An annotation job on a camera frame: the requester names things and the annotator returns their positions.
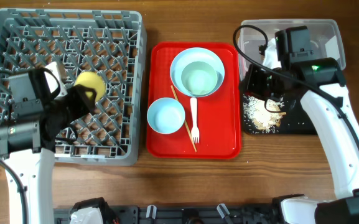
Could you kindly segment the light blue bowl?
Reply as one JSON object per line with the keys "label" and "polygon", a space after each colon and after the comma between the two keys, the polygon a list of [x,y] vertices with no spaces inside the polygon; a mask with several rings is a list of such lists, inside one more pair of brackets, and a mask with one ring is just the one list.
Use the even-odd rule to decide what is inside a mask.
{"label": "light blue bowl", "polygon": [[184,107],[173,98],[159,98],[147,110],[147,122],[159,134],[172,134],[184,124]]}

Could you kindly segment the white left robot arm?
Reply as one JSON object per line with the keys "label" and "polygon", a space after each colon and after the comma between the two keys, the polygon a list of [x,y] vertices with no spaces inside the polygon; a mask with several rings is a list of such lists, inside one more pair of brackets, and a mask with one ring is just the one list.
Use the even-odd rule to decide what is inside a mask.
{"label": "white left robot arm", "polygon": [[106,83],[94,72],[77,76],[60,96],[50,90],[46,68],[9,77],[14,120],[0,125],[0,156],[7,165],[11,223],[53,223],[52,171],[55,140],[71,122],[93,111]]}

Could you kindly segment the yellow plastic cup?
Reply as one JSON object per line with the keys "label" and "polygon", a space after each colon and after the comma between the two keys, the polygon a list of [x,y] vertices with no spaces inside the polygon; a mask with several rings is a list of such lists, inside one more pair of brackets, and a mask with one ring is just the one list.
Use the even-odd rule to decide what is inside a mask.
{"label": "yellow plastic cup", "polygon": [[92,88],[96,91],[95,103],[97,103],[105,94],[106,83],[104,80],[95,72],[82,72],[77,76],[74,85],[82,85],[87,88]]}

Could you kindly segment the mint green bowl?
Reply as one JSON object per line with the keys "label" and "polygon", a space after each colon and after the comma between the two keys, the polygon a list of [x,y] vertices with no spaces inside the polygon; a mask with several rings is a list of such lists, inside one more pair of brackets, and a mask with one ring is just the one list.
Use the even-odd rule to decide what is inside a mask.
{"label": "mint green bowl", "polygon": [[192,96],[205,96],[216,87],[218,74],[209,63],[196,61],[184,67],[181,82]]}

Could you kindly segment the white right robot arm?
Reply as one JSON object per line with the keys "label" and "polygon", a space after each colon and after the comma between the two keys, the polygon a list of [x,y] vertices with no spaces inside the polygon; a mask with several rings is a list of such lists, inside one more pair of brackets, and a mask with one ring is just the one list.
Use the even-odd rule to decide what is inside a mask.
{"label": "white right robot arm", "polygon": [[252,60],[242,84],[248,95],[279,101],[299,97],[312,121],[332,173],[336,198],[319,202],[304,195],[277,198],[282,223],[359,223],[359,125],[342,69],[334,58],[315,58],[305,26],[275,34],[279,68]]}

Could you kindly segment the rice and nut scraps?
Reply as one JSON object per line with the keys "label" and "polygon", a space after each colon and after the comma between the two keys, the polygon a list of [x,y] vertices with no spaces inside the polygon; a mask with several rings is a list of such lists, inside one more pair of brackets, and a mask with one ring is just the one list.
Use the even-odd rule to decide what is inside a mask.
{"label": "rice and nut scraps", "polygon": [[283,98],[279,102],[259,100],[244,95],[243,112],[246,131],[250,134],[274,134],[286,115]]}

